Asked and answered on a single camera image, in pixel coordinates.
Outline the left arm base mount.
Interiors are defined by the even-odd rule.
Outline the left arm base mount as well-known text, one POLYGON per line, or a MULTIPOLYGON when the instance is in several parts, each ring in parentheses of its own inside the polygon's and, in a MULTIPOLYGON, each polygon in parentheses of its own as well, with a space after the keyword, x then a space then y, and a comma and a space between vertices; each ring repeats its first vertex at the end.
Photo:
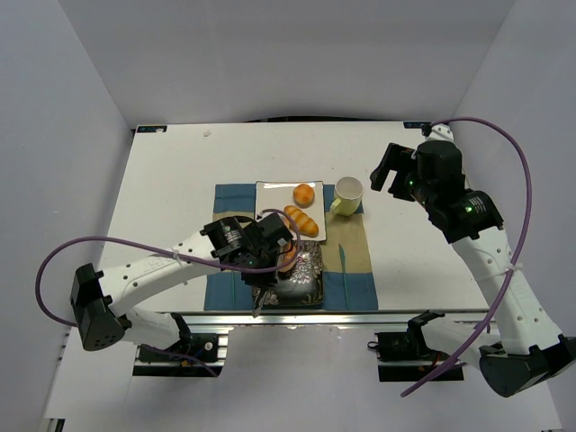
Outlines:
POLYGON ((135 377, 217 378, 227 356, 233 327, 222 327, 184 315, 190 341, 171 347, 169 354, 138 346, 132 375, 135 377))

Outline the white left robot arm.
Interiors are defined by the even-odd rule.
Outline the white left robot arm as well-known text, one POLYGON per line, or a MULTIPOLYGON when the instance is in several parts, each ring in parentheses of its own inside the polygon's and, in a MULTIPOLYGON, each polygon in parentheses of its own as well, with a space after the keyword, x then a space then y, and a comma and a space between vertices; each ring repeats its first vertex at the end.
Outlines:
POLYGON ((104 270, 76 270, 70 302, 84 350, 131 342, 182 353, 192 334, 177 312, 144 310, 140 304, 179 284, 220 270, 241 273, 247 283, 270 287, 284 267, 280 255, 300 246, 300 232, 287 213, 270 210, 259 220, 225 217, 205 225, 169 250, 104 270))

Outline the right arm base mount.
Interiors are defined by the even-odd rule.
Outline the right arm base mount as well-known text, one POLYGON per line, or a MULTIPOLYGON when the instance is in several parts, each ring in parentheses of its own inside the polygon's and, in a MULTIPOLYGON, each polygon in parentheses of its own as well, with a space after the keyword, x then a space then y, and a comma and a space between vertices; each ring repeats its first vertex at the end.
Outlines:
POLYGON ((449 354, 429 348, 422 328, 444 313, 426 311, 410 319, 404 332, 380 332, 367 349, 376 354, 380 383, 415 383, 436 370, 449 354))

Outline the metal tongs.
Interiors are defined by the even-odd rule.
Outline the metal tongs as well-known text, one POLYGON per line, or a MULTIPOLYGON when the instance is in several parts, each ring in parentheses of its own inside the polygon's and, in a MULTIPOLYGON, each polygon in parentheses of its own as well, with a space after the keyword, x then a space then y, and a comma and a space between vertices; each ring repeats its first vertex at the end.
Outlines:
POLYGON ((257 318, 266 304, 269 297, 269 290, 267 288, 254 288, 253 289, 253 307, 252 316, 257 318))

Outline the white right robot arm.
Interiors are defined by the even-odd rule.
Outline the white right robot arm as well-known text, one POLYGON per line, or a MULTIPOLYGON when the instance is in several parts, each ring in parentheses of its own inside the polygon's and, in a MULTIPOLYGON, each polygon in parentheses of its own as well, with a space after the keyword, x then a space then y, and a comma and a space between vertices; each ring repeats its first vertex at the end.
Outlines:
POLYGON ((486 333, 427 310, 409 320, 401 336, 381 340, 384 362, 430 359, 437 353, 477 368, 501 397, 544 382, 575 362, 575 340, 566 337, 536 298, 513 251, 493 200, 467 187, 462 154, 454 143, 429 140, 417 148, 391 143, 371 173, 371 187, 395 177, 390 194, 416 202, 463 260, 493 312, 497 330, 486 333))

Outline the oval bread roll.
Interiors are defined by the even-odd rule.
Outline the oval bread roll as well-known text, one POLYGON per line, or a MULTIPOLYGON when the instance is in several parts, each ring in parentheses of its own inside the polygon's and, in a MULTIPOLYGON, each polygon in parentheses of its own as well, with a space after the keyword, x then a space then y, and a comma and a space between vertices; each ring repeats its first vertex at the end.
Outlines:
POLYGON ((297 246, 294 242, 285 244, 278 256, 279 273, 288 273, 292 270, 297 260, 297 246))

